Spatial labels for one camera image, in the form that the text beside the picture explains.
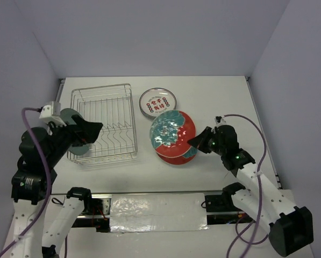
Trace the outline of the white plate red characters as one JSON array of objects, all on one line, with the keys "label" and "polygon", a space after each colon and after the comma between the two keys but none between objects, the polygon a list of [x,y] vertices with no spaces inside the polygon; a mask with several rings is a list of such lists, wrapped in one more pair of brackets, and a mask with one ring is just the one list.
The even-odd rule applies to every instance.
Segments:
[{"label": "white plate red characters", "polygon": [[149,120],[154,120],[166,111],[175,110],[176,107],[175,95],[165,88],[148,89],[139,98],[139,109]]}]

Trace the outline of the red and teal floral plate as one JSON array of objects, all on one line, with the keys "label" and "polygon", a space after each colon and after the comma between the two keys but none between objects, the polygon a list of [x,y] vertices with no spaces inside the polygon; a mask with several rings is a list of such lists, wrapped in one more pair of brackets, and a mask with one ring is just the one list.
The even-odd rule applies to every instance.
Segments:
[{"label": "red and teal floral plate", "polygon": [[169,110],[157,116],[149,130],[155,152],[169,159],[189,159],[195,156],[197,149],[188,144],[195,136],[195,123],[185,112],[179,110]]}]

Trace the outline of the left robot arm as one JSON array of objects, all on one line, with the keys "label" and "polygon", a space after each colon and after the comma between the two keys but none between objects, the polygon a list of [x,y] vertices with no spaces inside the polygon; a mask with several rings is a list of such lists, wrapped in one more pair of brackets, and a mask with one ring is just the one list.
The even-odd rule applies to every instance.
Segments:
[{"label": "left robot arm", "polygon": [[91,212],[94,201],[89,189],[71,188],[59,214],[45,231],[45,211],[57,177],[54,167],[71,146],[95,142],[103,125],[88,122],[75,114],[73,124],[60,126],[50,121],[49,134],[43,127],[30,127],[25,115],[22,118],[26,127],[19,145],[22,155],[11,180],[14,239],[2,250],[0,257],[8,250],[11,257],[59,257],[77,216]]}]

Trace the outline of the black metal base rail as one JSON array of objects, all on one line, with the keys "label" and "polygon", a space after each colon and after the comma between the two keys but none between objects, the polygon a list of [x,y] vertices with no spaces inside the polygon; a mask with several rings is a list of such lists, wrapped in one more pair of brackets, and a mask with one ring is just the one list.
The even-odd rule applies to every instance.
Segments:
[{"label": "black metal base rail", "polygon": [[[252,219],[235,207],[228,207],[223,201],[222,193],[203,192],[204,198],[200,202],[201,209],[206,215],[207,224],[226,225],[235,224],[238,220],[250,223]],[[93,228],[96,232],[110,233],[110,215],[112,210],[112,193],[92,194],[92,211],[84,211],[76,218],[72,228]]]}]

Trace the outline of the metal wire dish rack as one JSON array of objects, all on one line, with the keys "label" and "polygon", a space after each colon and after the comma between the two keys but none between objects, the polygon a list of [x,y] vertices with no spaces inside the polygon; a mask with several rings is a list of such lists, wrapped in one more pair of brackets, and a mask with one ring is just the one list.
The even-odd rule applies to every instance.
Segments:
[{"label": "metal wire dish rack", "polygon": [[70,107],[84,120],[103,124],[97,140],[88,145],[85,153],[67,153],[70,161],[96,165],[136,158],[138,145],[130,84],[75,89]]}]

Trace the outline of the silver foil tape patch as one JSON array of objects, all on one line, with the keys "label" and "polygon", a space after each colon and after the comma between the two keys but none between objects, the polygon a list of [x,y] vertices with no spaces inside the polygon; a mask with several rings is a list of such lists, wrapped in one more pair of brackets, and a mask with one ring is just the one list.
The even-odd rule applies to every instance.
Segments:
[{"label": "silver foil tape patch", "polygon": [[110,231],[184,232],[208,229],[202,193],[113,195]]}]

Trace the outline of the dark green plate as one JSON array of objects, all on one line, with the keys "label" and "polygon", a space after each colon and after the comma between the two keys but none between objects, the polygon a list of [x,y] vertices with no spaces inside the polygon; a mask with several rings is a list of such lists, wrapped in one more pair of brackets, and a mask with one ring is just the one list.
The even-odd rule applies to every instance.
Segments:
[{"label": "dark green plate", "polygon": [[[60,118],[68,125],[75,124],[74,120],[72,119],[73,115],[78,115],[79,117],[83,118],[77,111],[71,108],[62,109],[60,112]],[[77,156],[82,156],[86,154],[88,151],[89,151],[89,144],[86,144],[83,146],[71,146],[69,148],[69,152]]]}]

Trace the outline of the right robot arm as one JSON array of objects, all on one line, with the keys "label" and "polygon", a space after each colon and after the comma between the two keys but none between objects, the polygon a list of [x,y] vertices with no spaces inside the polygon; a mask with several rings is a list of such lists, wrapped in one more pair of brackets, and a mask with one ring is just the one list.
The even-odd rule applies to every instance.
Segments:
[{"label": "right robot arm", "polygon": [[240,148],[235,129],[230,125],[207,127],[188,144],[207,154],[221,157],[224,167],[237,182],[224,188],[223,207],[244,211],[268,235],[273,249],[282,257],[311,244],[312,213],[288,199],[259,169],[252,156]]}]

